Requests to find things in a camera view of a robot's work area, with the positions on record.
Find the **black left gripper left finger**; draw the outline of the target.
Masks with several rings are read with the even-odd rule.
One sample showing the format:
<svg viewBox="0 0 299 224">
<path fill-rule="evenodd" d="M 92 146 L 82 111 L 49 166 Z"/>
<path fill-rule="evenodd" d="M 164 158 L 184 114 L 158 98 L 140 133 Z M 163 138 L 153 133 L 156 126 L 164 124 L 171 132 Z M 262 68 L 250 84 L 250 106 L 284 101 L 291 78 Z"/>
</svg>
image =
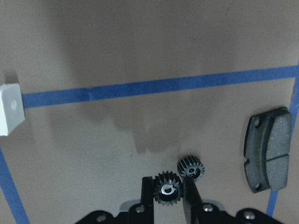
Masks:
<svg viewBox="0 0 299 224">
<path fill-rule="evenodd" d="M 144 206 L 145 211 L 154 210 L 154 181 L 151 176 L 142 178 L 141 190 L 141 205 Z"/>
</svg>

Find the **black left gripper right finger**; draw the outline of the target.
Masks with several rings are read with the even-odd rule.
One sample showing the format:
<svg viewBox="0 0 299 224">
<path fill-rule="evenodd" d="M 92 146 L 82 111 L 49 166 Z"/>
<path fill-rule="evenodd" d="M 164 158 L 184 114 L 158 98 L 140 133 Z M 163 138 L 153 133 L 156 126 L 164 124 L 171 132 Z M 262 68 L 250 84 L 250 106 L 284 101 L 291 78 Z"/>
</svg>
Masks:
<svg viewBox="0 0 299 224">
<path fill-rule="evenodd" d="M 183 178 L 183 209 L 187 224 L 199 224 L 202 212 L 202 200 L 194 180 Z"/>
</svg>

